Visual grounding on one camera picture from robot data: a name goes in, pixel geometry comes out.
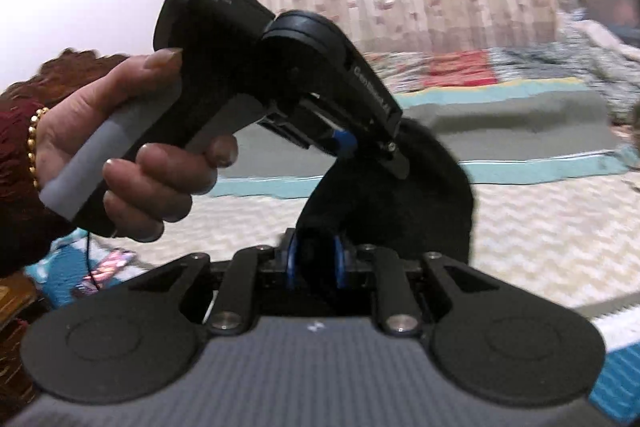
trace gold beaded bracelet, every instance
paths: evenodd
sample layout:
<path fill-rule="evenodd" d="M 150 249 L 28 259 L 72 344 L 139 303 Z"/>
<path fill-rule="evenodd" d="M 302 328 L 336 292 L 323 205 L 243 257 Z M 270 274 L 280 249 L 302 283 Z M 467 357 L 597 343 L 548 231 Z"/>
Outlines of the gold beaded bracelet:
<path fill-rule="evenodd" d="M 29 149 L 29 172 L 33 177 L 33 186 L 36 189 L 40 189 L 40 184 L 38 183 L 38 178 L 36 176 L 36 129 L 40 123 L 40 119 L 48 110 L 48 107 L 43 107 L 42 109 L 37 110 L 36 114 L 31 117 L 29 137 L 27 139 L 27 148 Z"/>

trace brown patterned clothing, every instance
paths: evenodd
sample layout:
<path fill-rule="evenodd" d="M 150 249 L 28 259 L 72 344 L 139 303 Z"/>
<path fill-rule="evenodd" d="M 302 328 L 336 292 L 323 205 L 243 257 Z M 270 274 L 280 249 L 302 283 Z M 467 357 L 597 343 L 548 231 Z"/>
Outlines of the brown patterned clothing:
<path fill-rule="evenodd" d="M 53 107 L 101 78 L 125 58 L 65 50 L 43 64 L 36 76 L 0 94 L 0 277 L 36 263 L 54 239 L 73 230 L 40 203 L 33 187 L 27 156 L 31 117 L 37 109 Z"/>

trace maroon sleeve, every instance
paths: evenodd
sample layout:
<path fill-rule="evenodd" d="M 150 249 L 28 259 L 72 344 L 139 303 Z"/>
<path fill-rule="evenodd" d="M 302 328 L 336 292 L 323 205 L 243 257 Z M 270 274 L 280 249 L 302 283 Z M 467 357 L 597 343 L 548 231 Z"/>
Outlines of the maroon sleeve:
<path fill-rule="evenodd" d="M 74 227 L 47 210 L 29 172 L 28 128 L 42 104 L 0 100 L 0 277 L 36 263 Z"/>

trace silver bolt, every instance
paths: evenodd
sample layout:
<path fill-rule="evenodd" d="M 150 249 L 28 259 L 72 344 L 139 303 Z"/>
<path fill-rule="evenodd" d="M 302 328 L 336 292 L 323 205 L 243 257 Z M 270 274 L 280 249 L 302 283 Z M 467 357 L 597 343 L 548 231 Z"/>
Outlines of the silver bolt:
<path fill-rule="evenodd" d="M 217 330 L 232 330 L 242 323 L 242 317 L 234 312 L 216 313 L 209 319 L 209 324 Z"/>
<path fill-rule="evenodd" d="M 386 320 L 386 327 L 396 333 L 408 333 L 418 327 L 418 319 L 411 315 L 391 315 Z"/>

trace black cable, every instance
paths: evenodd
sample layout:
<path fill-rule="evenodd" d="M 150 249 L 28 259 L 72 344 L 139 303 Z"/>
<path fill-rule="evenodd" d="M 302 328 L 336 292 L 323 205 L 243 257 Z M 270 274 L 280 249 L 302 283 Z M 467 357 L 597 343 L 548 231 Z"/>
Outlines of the black cable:
<path fill-rule="evenodd" d="M 91 282 L 94 284 L 96 291 L 100 291 L 100 286 L 95 282 L 94 271 L 91 269 L 91 260 L 89 259 L 89 247 L 91 245 L 91 232 L 86 233 L 86 249 L 84 250 L 84 261 L 86 263 L 86 272 L 91 277 Z"/>

